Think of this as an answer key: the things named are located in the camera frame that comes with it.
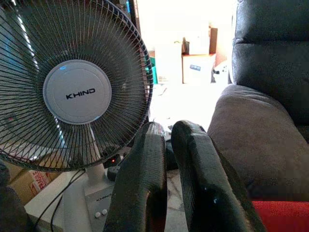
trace fan grille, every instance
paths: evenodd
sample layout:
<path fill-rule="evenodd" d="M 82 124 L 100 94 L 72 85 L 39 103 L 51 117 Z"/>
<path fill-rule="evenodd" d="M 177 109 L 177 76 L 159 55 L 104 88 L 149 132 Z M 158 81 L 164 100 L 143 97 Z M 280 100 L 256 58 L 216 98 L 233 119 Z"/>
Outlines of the fan grille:
<path fill-rule="evenodd" d="M 71 171 L 126 146 L 147 116 L 153 87 L 146 47 L 129 19 L 107 0 L 0 4 L 0 157 L 35 170 Z M 107 111 L 85 125 L 62 122 L 43 99 L 48 73 L 74 59 L 100 67 L 112 87 Z"/>

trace khind logo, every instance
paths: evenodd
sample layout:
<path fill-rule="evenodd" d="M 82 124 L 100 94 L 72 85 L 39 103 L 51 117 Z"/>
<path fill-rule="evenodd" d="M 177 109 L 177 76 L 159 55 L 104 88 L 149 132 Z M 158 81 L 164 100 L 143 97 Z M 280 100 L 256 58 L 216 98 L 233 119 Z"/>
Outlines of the khind logo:
<path fill-rule="evenodd" d="M 76 98 L 76 97 L 82 97 L 84 95 L 92 94 L 92 93 L 95 93 L 95 92 L 96 92 L 96 90 L 94 88 L 91 88 L 91 89 L 81 91 L 81 92 L 78 92 L 78 93 L 71 93 L 69 95 L 66 95 L 66 97 L 67 97 L 67 100 L 68 100 L 68 99 L 73 99 L 73 98 Z"/>

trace fan stand pole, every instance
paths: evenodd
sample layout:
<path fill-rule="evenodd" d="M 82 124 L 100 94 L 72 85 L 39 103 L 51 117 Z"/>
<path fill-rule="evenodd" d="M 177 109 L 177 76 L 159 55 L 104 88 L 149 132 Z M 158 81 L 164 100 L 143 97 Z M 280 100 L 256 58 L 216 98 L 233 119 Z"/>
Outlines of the fan stand pole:
<path fill-rule="evenodd" d="M 100 155 L 89 129 L 88 136 L 94 142 L 90 146 L 92 156 L 86 157 L 93 161 L 100 159 Z M 114 182 L 108 180 L 102 163 L 87 168 L 86 174 L 63 193 L 64 232 L 102 232 L 104 228 L 107 215 L 102 211 L 109 209 Z"/>

